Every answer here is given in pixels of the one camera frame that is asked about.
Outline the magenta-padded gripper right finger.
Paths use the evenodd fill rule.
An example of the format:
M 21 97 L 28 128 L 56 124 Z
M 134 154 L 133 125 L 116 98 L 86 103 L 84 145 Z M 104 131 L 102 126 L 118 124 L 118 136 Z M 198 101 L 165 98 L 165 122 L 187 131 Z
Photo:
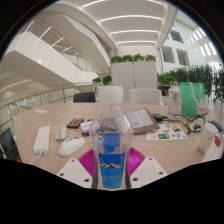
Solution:
M 137 149 L 131 148 L 127 158 L 126 188 L 140 188 L 167 175 L 154 157 L 145 157 Z

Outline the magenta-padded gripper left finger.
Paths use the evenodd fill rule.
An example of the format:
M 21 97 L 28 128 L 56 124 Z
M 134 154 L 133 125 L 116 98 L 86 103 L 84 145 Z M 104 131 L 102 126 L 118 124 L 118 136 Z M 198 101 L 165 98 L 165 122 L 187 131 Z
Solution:
M 70 159 L 57 175 L 81 187 L 96 189 L 98 178 L 93 150 L 78 159 Z

